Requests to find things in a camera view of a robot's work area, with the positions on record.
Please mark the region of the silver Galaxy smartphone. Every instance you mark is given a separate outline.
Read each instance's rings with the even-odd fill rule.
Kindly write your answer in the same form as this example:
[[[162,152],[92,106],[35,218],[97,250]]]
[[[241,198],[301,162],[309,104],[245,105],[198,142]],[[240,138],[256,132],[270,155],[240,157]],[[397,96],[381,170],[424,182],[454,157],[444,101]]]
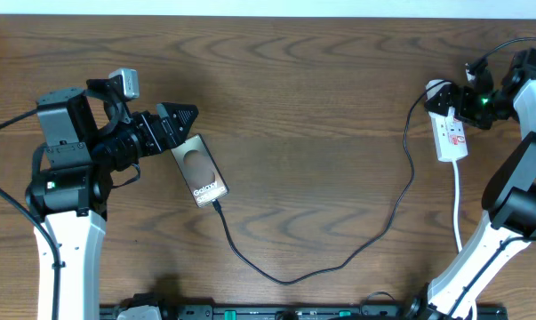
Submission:
[[[228,185],[200,134],[172,149],[172,155],[198,207],[228,194]]]

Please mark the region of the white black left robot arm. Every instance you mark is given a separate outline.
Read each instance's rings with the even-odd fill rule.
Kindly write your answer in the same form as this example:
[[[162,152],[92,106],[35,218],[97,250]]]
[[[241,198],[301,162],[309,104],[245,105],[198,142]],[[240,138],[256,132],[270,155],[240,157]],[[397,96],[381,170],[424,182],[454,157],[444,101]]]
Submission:
[[[162,102],[156,114],[129,112],[116,92],[49,92],[37,106],[45,144],[33,155],[26,201],[37,221],[40,319],[100,316],[101,248],[114,171],[181,145],[194,105]]]

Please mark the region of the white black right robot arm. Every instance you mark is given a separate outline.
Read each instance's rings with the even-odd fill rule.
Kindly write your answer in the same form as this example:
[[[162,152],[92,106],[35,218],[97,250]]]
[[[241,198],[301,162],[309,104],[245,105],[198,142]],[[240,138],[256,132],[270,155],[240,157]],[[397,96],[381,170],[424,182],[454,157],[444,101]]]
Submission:
[[[517,52],[495,88],[482,56],[466,66],[468,84],[433,80],[424,102],[437,144],[456,147],[464,124],[488,130],[515,119],[522,140],[492,176],[472,237],[451,265],[406,307],[405,319],[468,319],[476,298],[520,251],[536,242],[536,49]]]

